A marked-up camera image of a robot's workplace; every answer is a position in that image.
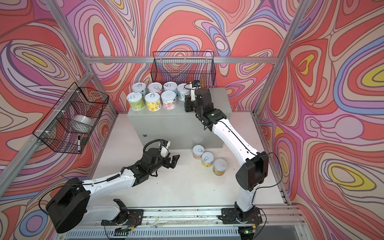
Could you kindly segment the can blue green label front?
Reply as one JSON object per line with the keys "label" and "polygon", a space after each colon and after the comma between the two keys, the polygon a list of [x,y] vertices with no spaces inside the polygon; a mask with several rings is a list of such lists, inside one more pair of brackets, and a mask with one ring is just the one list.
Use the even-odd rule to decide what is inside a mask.
{"label": "can blue green label front", "polygon": [[188,84],[179,84],[177,87],[177,91],[178,91],[178,98],[182,102],[185,101],[186,96],[191,94],[191,90]]}

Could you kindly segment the can plain lid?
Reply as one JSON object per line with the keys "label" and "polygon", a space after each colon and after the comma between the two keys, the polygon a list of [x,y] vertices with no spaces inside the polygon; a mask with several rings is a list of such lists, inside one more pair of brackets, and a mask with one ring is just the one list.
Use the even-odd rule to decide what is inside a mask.
{"label": "can plain lid", "polygon": [[163,107],[166,110],[172,110],[177,106],[177,95],[173,91],[165,91],[161,94]]}

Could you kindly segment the can blue label back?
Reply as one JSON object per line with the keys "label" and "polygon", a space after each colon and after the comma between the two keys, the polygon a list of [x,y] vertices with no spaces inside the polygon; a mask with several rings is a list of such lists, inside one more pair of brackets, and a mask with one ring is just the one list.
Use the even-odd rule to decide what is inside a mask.
{"label": "can blue label back", "polygon": [[164,85],[163,85],[163,89],[164,91],[171,91],[171,92],[174,92],[176,94],[176,96],[178,95],[178,84],[175,83],[175,82],[166,82]]}

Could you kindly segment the can yellow label front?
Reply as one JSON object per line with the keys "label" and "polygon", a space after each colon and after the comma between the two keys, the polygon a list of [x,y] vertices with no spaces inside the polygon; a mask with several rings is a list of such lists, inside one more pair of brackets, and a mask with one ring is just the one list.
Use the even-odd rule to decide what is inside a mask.
{"label": "can yellow label front", "polygon": [[145,102],[151,112],[156,112],[162,108],[161,96],[158,93],[148,93],[145,96]]}

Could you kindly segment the can green yellow label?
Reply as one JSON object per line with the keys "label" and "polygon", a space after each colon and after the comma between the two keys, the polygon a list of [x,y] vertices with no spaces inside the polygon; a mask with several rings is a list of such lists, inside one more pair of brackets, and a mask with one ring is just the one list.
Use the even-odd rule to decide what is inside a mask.
{"label": "can green yellow label", "polygon": [[127,101],[133,111],[140,111],[145,107],[145,101],[141,93],[128,94]]}

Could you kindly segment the can red label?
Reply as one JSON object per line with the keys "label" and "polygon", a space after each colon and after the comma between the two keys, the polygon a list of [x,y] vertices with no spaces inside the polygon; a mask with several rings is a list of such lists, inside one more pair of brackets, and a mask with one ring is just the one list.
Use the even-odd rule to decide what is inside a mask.
{"label": "can red label", "polygon": [[132,85],[132,91],[134,93],[141,93],[143,97],[148,94],[147,85],[145,83],[136,83]]}

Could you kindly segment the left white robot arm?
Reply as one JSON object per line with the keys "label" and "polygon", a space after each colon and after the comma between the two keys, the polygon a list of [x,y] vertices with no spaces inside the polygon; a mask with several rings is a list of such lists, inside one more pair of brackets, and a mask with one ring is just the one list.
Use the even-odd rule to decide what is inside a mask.
{"label": "left white robot arm", "polygon": [[176,167],[180,155],[171,156],[170,141],[156,139],[143,148],[140,160],[122,169],[116,174],[99,179],[81,181],[72,178],[46,205],[46,214],[50,217],[58,234],[66,233],[79,224],[101,222],[102,226],[130,226],[134,229],[141,224],[141,211],[132,212],[120,199],[94,205],[94,201],[117,192],[133,188],[149,177],[157,177],[158,169]]}

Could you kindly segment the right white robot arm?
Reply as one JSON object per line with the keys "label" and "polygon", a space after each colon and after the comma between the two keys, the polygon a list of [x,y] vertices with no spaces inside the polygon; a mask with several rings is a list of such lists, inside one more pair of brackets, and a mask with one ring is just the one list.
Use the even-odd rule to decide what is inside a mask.
{"label": "right white robot arm", "polygon": [[192,87],[191,84],[185,86],[185,89],[191,91],[185,97],[185,111],[195,112],[197,119],[224,142],[240,165],[236,180],[241,189],[235,210],[245,217],[255,208],[253,202],[256,190],[268,175],[269,156],[248,144],[227,116],[214,107],[209,89]]}

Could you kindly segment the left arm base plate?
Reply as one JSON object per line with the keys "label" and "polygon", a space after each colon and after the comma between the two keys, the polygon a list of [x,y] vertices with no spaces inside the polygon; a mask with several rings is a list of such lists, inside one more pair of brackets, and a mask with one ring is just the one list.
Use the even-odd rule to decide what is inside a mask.
{"label": "left arm base plate", "polygon": [[102,220],[101,225],[137,227],[142,224],[143,215],[143,209],[128,209],[121,211],[113,220]]}

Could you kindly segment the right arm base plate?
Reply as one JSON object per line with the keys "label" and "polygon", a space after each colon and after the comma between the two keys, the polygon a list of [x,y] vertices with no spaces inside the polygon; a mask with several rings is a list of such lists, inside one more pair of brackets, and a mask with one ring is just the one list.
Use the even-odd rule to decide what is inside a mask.
{"label": "right arm base plate", "polygon": [[224,224],[252,224],[258,226],[263,222],[260,209],[256,207],[247,212],[242,212],[236,208],[222,208],[218,219]]}

